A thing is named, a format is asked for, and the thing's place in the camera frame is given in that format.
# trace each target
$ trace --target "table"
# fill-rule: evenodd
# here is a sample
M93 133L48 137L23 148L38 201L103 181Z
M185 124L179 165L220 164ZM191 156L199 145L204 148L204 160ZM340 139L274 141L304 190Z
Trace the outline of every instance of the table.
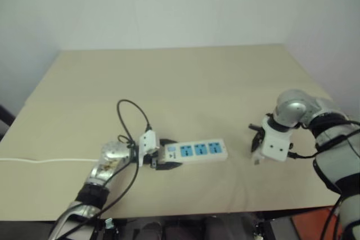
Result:
M27 100L0 144L0 157L97 159L124 134L117 100L147 113L161 138L223 138L227 161L170 171L142 167L129 193L104 218L298 209L331 205L311 160L250 159L253 131L289 88L328 97L280 45L213 48L64 51ZM122 107L130 132L145 128ZM314 150L310 132L293 135L294 151ZM73 201L90 162L0 163L0 220L55 220ZM114 180L109 200L129 183L134 166Z

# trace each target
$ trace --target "orange object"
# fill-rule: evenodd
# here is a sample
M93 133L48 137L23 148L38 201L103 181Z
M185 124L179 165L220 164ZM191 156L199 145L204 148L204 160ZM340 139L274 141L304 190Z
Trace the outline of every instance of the orange object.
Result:
M319 240L324 223L329 215L329 209L316 210L292 217L295 229L301 240ZM332 240L332 234L334 232L334 225L336 222L336 216L333 216L327 227L325 234L325 240ZM341 224L337 230L337 238L342 233Z

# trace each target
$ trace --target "power cord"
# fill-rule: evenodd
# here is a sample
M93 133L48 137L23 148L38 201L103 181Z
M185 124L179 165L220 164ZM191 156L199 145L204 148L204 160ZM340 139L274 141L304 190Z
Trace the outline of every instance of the power cord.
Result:
M354 121L354 120L325 120L325 121L320 121L317 122L316 124L310 124L309 126L305 126L304 124L301 124L301 127L303 129L313 129L316 128L318 126L322 126L322 125L326 125L326 124L332 124L334 126L339 126L339 125L358 125L360 126L360 122L359 121Z
M360 129L357 129L353 132L350 132L349 134L347 135L340 135L338 137L335 137L333 138L332 140L328 141L327 143L323 144L321 147L324 148L324 150L319 150L318 149L318 152L314 153L313 155L311 156L302 156L302 155L299 155L298 153L295 153L295 152L288 152L287 153L287 156L291 159L312 159L314 157L316 157L319 153L329 149L330 147L327 147L326 145L329 143L331 144L331 147L334 147L335 145L339 144L339 143L342 143L343 141L348 141L349 145L350 145L350 148L352 149L352 151L355 153L355 155L357 155L359 158L360 158L360 155L358 153L356 153L354 147L351 145L350 141L349 141L349 138L360 133Z
M324 223L324 227L322 228L320 240L324 240L325 234L326 234L326 231L327 231L327 227L329 227L330 220L331 220L333 214L335 213L335 210L339 207L342 199L343 199L343 197L340 195L340 197L337 199L336 203L332 207L330 213L328 214L327 219L326 219L326 221Z
M340 223L340 215L337 215L336 222L334 225L334 231L332 234L332 240L338 240L339 223Z
M129 183L129 185L127 186L127 188L123 191L123 193L118 197L116 198L115 200L113 200L110 204L108 204L108 206L106 206L105 208L103 208L101 211L99 211L97 214L93 215L91 218L85 220L84 222L80 223L79 225L75 226L73 229L69 230L68 232L64 233L63 235L61 235L60 237L58 237L56 240L61 240L61 239L65 239L65 237L71 235L72 233L76 232L77 230L79 230L81 227L83 227L84 225L96 220L99 216L101 216L104 212L106 212L108 209L112 208L115 204L117 204L125 195L126 193L130 190L130 188L132 187L132 185L134 184L135 180L136 180L136 177L137 177L137 174L138 174L138 171L139 171L139 159L138 159L138 152L139 152L139 149L138 147L136 146L136 143L135 141L133 140L127 126L125 125L124 123L124 120L122 118L122 115L120 113L120 104L122 102L128 102L130 104L132 104L133 106L135 106L136 108L139 109L139 111L142 113L142 115L144 116L145 120L146 120L146 131L150 130L151 129L151 125L150 125L150 122L146 116L146 114L144 113L144 111L139 107L139 105L137 105L136 103L128 100L128 99L121 99L120 101L117 102L116 104L116 111L118 113L118 117L119 117L119 120L121 122L121 125L123 126L126 134L127 134L127 137L126 136L123 136L123 135L119 135L118 136L118 140L122 142L121 138L124 138L127 140L127 143L128 143L128 147L131 149L131 153L132 153L132 157L130 157L130 160L129 162L121 169L119 169L118 171L116 171L107 181L104 182L104 184L102 185L103 187L105 187L107 185L107 183L116 175L118 175L122 170L124 170L127 166L130 165L132 159L135 157L136 158L136 170L135 170L135 173L134 173L134 176L133 176L133 179L131 180L131 182Z
M51 160L32 160L32 159L22 159L17 157L2 157L0 161L19 161L19 162L27 162L33 164L41 164L41 163L49 163L49 162L67 162L67 161L85 161L85 162L96 162L98 160L92 159L51 159Z

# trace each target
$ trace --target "white power strip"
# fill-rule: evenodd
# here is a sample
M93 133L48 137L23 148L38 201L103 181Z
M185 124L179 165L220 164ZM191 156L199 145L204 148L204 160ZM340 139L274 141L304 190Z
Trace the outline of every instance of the white power strip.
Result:
M227 150L222 139L167 144L159 150L158 163L179 162L195 164L227 159Z

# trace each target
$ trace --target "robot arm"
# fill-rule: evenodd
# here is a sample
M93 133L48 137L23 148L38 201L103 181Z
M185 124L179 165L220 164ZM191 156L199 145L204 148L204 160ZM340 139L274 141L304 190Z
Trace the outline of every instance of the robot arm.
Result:
M315 98L301 90L287 90L273 114L265 116L257 131L252 152L255 164L267 157L315 157L313 167L327 188L341 194L340 220L343 239L360 240L360 129L352 124L331 101ZM317 153L303 157L289 152L294 129L309 129L316 139Z
M131 162L131 158L131 149L125 143L110 142L104 145L99 161L91 170L75 201L57 220L49 240L58 239L85 219L90 219L99 213L109 195L110 180ZM96 220L69 237L73 240L93 239L95 228Z

